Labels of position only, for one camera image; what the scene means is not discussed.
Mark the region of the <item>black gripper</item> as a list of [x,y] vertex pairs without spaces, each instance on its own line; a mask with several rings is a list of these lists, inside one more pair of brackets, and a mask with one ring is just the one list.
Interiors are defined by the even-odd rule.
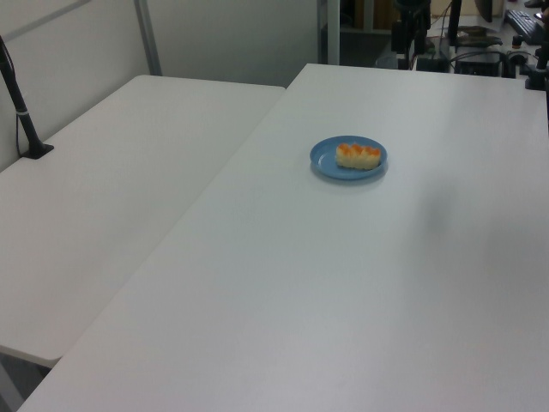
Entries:
[[427,50],[426,37],[427,32],[431,28],[430,19],[411,20],[411,21],[395,21],[391,26],[391,51],[398,53],[397,69],[405,70],[407,68],[406,52],[414,49],[413,59],[411,61],[411,69],[418,69],[420,55],[425,54]]

